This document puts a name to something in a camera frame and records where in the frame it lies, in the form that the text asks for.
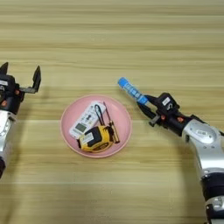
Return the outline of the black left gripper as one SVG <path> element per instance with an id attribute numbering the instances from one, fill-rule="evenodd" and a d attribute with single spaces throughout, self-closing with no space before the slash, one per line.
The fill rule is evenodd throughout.
<path id="1" fill-rule="evenodd" d="M 0 66 L 0 74 L 7 74 L 8 62 L 5 62 Z M 31 87 L 21 87 L 20 91 L 28 94 L 35 94 L 39 91 L 39 86 L 41 83 L 41 69 L 37 66 L 34 75 L 32 77 L 33 84 Z M 18 113 L 20 103 L 24 99 L 24 94 L 19 90 L 13 93 L 5 93 L 0 91 L 0 110 L 5 110 L 16 115 Z"/>

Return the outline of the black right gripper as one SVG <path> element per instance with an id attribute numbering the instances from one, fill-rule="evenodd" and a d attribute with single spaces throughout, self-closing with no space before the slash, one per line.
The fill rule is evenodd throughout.
<path id="1" fill-rule="evenodd" d="M 157 104 L 158 100 L 157 97 L 147 94 L 145 95 L 145 97 L 151 104 L 153 105 Z M 159 122 L 160 126 L 172 131 L 178 136 L 182 135 L 185 126 L 192 120 L 190 116 L 183 115 L 179 111 L 174 111 L 171 112 L 170 114 L 162 114 L 161 116 L 159 116 L 158 114 L 152 112 L 148 106 L 141 104 L 140 102 L 137 105 L 140 108 L 140 110 L 147 117 L 150 118 L 149 120 L 150 126 L 155 126 Z"/>

